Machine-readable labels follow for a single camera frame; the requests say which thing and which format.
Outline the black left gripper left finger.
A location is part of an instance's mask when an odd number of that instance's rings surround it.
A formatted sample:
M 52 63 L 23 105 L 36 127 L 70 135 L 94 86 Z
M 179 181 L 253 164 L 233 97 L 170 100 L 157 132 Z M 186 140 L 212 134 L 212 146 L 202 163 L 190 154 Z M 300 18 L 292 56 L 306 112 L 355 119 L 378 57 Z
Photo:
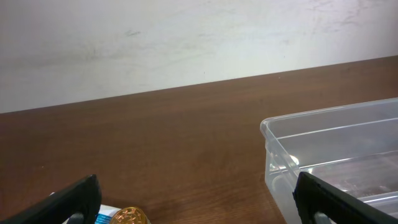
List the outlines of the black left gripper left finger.
M 101 189 L 92 174 L 55 192 L 41 202 L 5 219 L 1 223 L 62 224 L 94 223 L 100 211 Z

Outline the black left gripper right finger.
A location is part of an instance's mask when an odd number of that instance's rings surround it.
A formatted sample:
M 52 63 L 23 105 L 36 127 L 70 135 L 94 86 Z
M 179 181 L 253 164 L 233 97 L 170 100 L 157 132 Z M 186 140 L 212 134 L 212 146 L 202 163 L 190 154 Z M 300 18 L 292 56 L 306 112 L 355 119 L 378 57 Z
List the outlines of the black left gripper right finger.
M 397 219 L 337 189 L 308 172 L 298 175 L 293 198 L 305 224 L 397 224 Z

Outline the clear plastic container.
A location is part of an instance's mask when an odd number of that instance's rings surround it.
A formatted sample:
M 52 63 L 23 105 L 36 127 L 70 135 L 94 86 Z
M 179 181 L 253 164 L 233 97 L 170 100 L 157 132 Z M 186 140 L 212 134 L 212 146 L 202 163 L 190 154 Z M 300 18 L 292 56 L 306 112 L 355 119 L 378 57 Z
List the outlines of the clear plastic container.
M 395 98 L 267 118 L 265 182 L 287 223 L 299 223 L 293 192 L 308 172 L 397 216 Z

